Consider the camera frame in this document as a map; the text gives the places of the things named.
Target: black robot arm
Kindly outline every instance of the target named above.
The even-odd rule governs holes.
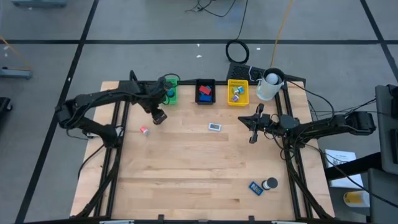
[[[285,137],[290,146],[304,147],[311,139],[341,133],[370,135],[376,130],[372,115],[362,111],[300,124],[297,118],[286,114],[279,118],[279,122],[274,122],[269,114],[262,113],[263,110],[264,105],[260,103],[254,115],[238,117],[252,131],[252,137],[249,140],[252,144],[257,141],[257,131]]]
[[[158,107],[165,100],[167,90],[172,87],[171,83],[167,83],[165,77],[160,77],[155,83],[148,85],[137,82],[134,72],[131,71],[130,75],[130,81],[120,82],[117,89],[78,95],[57,106],[55,113],[60,127],[80,128],[83,134],[99,135],[106,147],[114,146],[118,138],[115,127],[111,124],[102,125],[88,119],[85,117],[85,113],[90,108],[117,101],[125,101],[132,105],[138,103],[146,113],[152,115],[154,124],[162,123],[167,116]]]

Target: red block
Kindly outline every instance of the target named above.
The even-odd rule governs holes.
[[[208,88],[206,88],[205,86],[200,86],[199,87],[199,91],[206,94],[206,95],[210,95],[211,90],[209,90]]]

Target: black bin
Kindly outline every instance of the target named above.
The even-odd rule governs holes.
[[[211,102],[201,102],[199,101],[200,97],[200,92],[199,88],[200,86],[209,86],[211,88]],[[199,105],[212,105],[213,103],[216,103],[216,80],[214,79],[197,79],[197,84],[195,86],[195,102]]]

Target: black floor stripe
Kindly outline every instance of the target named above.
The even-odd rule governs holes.
[[[10,44],[79,44],[80,40],[7,40]],[[84,44],[226,44],[229,39],[178,39],[178,40],[85,40]],[[248,39],[246,44],[275,44],[275,40]],[[369,45],[380,44],[380,40],[279,40],[278,44],[295,45]],[[387,44],[398,44],[398,40],[385,40]]]
[[[386,56],[386,59],[388,61],[388,64],[391,67],[391,70],[394,74],[394,76],[396,77],[396,79],[398,80],[398,68],[397,68],[397,64],[396,61],[394,60],[393,56],[391,55],[390,50],[388,49],[387,43],[390,42],[390,44],[393,44],[394,42],[397,42],[396,40],[388,40],[385,41],[379,27],[376,24],[376,21],[373,18],[372,12],[368,6],[368,4],[366,3],[365,0],[361,0],[361,4],[363,9],[365,10],[365,13],[369,19],[369,22],[372,25],[373,31],[378,39],[378,41],[380,41],[380,45],[381,45],[381,49],[383,49],[384,55]]]
[[[58,104],[64,102],[67,97],[68,90],[69,90],[70,84],[73,79],[73,75],[75,74],[76,67],[77,67],[79,59],[80,59],[81,51],[83,50],[84,40],[86,40],[86,38],[87,38],[87,34],[90,29],[91,22],[93,21],[93,18],[94,18],[94,14],[95,14],[95,11],[96,11],[96,8],[98,5],[98,1],[99,0],[94,0],[93,5],[90,10],[90,13],[88,14],[85,28],[83,29],[83,33],[80,38],[80,43],[76,49],[76,53],[75,53],[75,56],[73,57],[72,64],[70,65],[68,76],[65,79],[65,84],[63,85],[60,98],[58,99]],[[32,177],[30,178],[30,182],[28,184],[24,199],[21,203],[21,207],[19,208],[15,223],[23,223],[25,220],[26,214],[29,209],[30,202],[32,201],[32,197],[34,195],[37,183],[40,178],[40,174],[41,174],[43,166],[44,166],[45,159],[49,152],[52,138],[54,136],[56,128],[57,128],[57,118],[56,118],[56,115],[54,114],[52,117],[51,123],[50,123],[49,130],[47,131],[47,135],[45,137],[45,140],[44,140],[44,143],[42,146],[42,150],[40,151],[39,158],[37,159]]]

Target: gray floor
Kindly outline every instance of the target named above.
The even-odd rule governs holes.
[[[92,0],[69,0],[64,9],[19,9],[3,0],[0,34],[6,39],[74,39],[81,36]],[[230,0],[217,0],[211,10],[224,12]],[[398,2],[368,0],[385,39],[398,39]],[[239,32],[244,1],[237,0],[230,14],[218,18],[205,12],[184,12],[196,0],[100,0],[88,39],[233,39]],[[252,0],[242,39],[274,39],[288,0]],[[376,40],[357,0],[295,1],[283,39]],[[21,66],[10,50],[0,45],[0,66]],[[0,222],[12,223],[49,128],[76,45],[14,45],[32,64],[31,80],[0,79],[0,96],[12,98],[10,113],[0,134]],[[229,62],[223,44],[85,45],[68,97],[97,91],[106,80],[125,80],[130,69],[139,79],[153,80],[166,73],[182,79],[224,80]],[[273,45],[249,44],[248,65],[267,68]],[[398,57],[398,45],[389,45]],[[231,48],[238,59],[241,50]],[[338,109],[359,105],[374,97],[374,86],[396,84],[380,45],[279,45],[275,66],[307,79],[307,88]],[[327,104],[308,95],[316,110]],[[366,109],[375,110],[375,105]],[[367,137],[339,135],[319,140],[324,149],[354,151],[358,157],[379,151],[377,132]],[[76,188],[76,173],[86,142],[70,139],[57,128],[26,221],[67,218]],[[331,189],[337,217],[364,221],[347,212],[342,190]]]

